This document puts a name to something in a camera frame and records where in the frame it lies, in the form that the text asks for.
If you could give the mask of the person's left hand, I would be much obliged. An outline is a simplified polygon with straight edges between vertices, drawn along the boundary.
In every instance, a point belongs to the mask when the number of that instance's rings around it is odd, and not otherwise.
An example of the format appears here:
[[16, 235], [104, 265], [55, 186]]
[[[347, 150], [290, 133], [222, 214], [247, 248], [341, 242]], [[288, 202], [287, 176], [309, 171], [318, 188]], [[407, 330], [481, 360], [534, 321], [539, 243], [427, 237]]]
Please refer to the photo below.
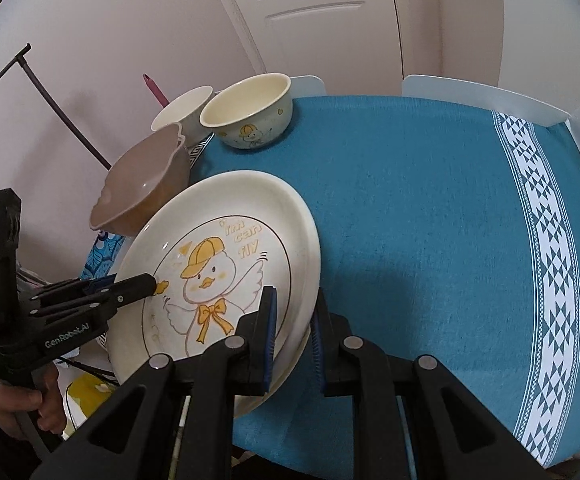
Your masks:
[[62, 394], [58, 386], [58, 369], [49, 364], [42, 375], [40, 390], [13, 387], [0, 380], [0, 428], [18, 440], [25, 440], [16, 413], [37, 412], [42, 431], [61, 436], [66, 427]]

